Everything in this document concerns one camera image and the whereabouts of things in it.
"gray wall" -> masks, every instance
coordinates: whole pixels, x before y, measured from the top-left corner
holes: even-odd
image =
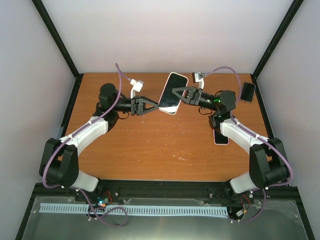
[[[283,140],[311,227],[320,239],[320,1],[304,1],[258,84]]]
[[[292,0],[44,0],[79,71],[252,73]]]
[[[31,0],[0,3],[0,233],[12,240],[74,78]]]

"black smartphone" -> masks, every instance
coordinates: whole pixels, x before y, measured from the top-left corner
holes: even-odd
[[[223,136],[219,130],[213,130],[213,138],[214,138],[214,144],[216,145],[229,144],[229,138],[227,136]]]
[[[186,76],[171,72],[159,100],[159,110],[168,114],[176,114],[181,99],[172,93],[172,89],[183,88],[186,87],[187,84],[188,78]]]
[[[240,99],[242,101],[251,103],[252,100],[254,99],[255,90],[256,90],[256,85],[249,82],[245,82],[242,87]]]

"wooden table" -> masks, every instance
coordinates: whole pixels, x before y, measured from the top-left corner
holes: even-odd
[[[169,74],[127,75],[144,81],[140,95],[158,102]],[[189,78],[189,86],[198,86],[192,83],[191,74],[183,75]],[[240,78],[251,83],[249,74],[240,74]],[[99,89],[105,83],[118,88],[118,74],[84,74],[67,134],[82,126],[95,112]],[[132,86],[126,79],[122,83],[122,92],[130,97]],[[236,77],[233,74],[206,77],[204,92],[215,94],[219,90],[232,90],[238,95]],[[240,101],[234,115],[253,131],[267,136],[256,96],[252,103]],[[215,145],[208,116],[200,115],[197,106],[181,103],[175,115],[156,110],[118,120],[110,132],[81,153],[79,167],[101,179],[226,181],[248,171],[249,156],[232,140],[229,145]]]

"black corner post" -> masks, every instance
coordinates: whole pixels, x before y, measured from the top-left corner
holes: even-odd
[[[262,70],[265,67],[267,61],[269,60],[271,54],[275,50],[280,39],[284,35],[289,24],[291,23],[292,19],[296,15],[297,11],[299,10],[299,8],[303,2],[304,2],[304,0],[293,0],[291,6],[289,7],[288,11],[286,12],[281,24],[279,25],[278,29],[276,30],[271,42],[269,43],[268,47],[266,48],[261,60],[259,61],[258,65],[256,66],[256,68],[252,74],[252,80],[253,80],[254,84],[256,83],[258,76],[262,72]]]
[[[71,59],[71,56],[68,53],[68,50],[66,46],[64,45],[64,42],[62,41],[54,23],[52,22],[43,2],[41,0],[32,0],[36,10],[40,14],[46,28],[49,30],[55,44],[59,48],[64,60],[66,61],[66,64],[69,66],[74,78],[79,77],[79,72],[74,64],[74,62]]]

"phone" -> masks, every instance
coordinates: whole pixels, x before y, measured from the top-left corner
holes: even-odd
[[[240,99],[242,101],[251,103],[252,100],[254,99],[255,90],[256,90],[256,85],[249,82],[245,82],[242,87]]]
[[[176,114],[181,103],[181,99],[172,93],[172,89],[186,87],[188,81],[189,80],[186,76],[171,72],[159,100],[159,110],[172,115]]]
[[[213,130],[213,138],[214,144],[216,145],[228,145],[229,138],[227,136],[223,136],[219,130]]]

